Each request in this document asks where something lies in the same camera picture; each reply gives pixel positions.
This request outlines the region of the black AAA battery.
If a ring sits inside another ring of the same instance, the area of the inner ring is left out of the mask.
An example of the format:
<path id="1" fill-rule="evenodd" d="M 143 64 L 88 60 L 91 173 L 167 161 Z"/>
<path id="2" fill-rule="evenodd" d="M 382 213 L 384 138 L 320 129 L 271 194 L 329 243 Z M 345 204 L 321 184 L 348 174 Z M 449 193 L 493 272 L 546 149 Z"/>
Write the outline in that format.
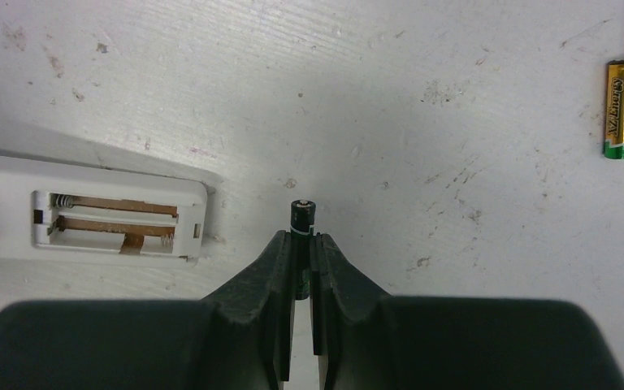
<path id="1" fill-rule="evenodd" d="M 296 261 L 295 299 L 303 301 L 310 295 L 310 239 L 314 235 L 316 204 L 299 199 L 291 203 L 290 233 Z"/>

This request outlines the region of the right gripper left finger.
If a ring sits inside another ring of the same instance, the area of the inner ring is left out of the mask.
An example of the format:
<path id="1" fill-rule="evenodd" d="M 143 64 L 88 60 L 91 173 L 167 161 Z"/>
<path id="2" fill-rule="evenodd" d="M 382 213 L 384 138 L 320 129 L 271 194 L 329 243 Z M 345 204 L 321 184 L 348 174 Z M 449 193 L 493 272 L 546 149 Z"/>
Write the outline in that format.
<path id="1" fill-rule="evenodd" d="M 281 389 L 296 270 L 277 232 L 200 300 L 21 301 L 0 312 L 0 389 Z"/>

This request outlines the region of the gold AAA battery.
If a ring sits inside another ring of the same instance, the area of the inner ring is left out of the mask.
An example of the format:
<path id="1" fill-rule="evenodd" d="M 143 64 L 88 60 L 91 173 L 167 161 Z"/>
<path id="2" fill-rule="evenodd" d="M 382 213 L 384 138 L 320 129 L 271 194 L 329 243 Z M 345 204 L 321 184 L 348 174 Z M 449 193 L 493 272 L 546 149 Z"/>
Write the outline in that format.
<path id="1" fill-rule="evenodd" d="M 604 156 L 624 159 L 624 59 L 607 65 Z"/>

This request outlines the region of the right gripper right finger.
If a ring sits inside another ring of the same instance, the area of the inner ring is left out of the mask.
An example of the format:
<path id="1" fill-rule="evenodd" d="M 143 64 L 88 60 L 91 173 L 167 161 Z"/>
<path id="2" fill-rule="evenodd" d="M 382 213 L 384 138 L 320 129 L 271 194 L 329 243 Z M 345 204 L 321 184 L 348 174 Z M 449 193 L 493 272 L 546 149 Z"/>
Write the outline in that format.
<path id="1" fill-rule="evenodd" d="M 567 301 L 396 296 L 328 235 L 310 242 L 323 389 L 624 389 L 594 321 Z"/>

